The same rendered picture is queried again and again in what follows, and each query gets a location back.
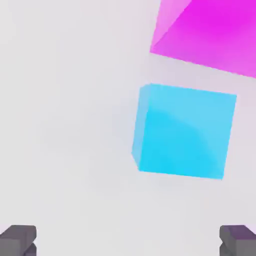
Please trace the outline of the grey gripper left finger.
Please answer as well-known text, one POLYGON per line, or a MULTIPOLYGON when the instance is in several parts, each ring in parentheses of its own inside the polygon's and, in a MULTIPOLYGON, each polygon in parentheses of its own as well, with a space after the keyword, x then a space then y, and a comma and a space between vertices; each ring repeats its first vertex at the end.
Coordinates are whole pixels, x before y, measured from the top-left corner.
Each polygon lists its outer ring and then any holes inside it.
POLYGON ((0 256, 37 256, 34 225, 11 225, 0 234, 0 256))

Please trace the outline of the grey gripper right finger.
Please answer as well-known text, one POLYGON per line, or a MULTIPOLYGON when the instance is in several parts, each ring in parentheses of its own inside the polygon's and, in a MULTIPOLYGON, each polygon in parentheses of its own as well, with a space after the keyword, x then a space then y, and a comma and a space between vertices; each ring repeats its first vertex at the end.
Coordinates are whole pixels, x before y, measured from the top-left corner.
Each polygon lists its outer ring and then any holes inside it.
POLYGON ((256 256, 256 234, 245 225, 222 225, 219 256, 256 256))

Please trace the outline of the small cyan cube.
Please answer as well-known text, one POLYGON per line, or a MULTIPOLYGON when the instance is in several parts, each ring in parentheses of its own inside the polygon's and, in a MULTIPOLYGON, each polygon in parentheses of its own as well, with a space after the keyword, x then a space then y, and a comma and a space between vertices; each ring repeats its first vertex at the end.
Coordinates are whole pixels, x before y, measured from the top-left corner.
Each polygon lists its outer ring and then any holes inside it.
POLYGON ((230 93, 142 86, 132 145, 137 168, 221 180, 236 100, 230 93))

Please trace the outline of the large magenta box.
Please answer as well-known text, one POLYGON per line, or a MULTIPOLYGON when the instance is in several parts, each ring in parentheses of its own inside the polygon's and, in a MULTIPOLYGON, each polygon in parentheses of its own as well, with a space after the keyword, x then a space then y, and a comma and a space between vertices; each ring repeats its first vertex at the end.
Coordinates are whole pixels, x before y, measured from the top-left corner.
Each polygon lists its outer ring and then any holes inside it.
POLYGON ((256 78, 256 0, 161 0, 150 52, 256 78))

